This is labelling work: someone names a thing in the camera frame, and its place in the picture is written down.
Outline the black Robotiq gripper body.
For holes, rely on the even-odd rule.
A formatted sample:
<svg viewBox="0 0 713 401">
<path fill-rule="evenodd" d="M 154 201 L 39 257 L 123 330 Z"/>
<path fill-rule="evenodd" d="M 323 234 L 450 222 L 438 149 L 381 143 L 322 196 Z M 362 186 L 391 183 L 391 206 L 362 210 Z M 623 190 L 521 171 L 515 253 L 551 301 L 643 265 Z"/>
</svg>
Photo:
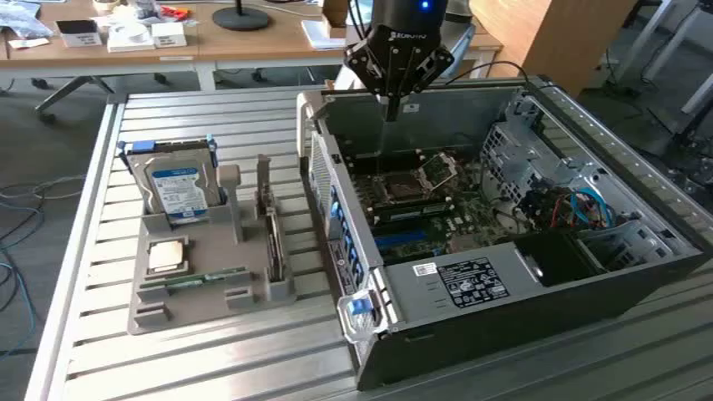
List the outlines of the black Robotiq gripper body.
<svg viewBox="0 0 713 401">
<path fill-rule="evenodd" d="M 373 2 L 370 33 L 365 40 L 383 68 L 389 96 L 390 57 L 398 53 L 393 48 L 409 51 L 413 47 L 433 50 L 443 46 L 441 26 L 446 5 L 446 1 Z"/>
</svg>

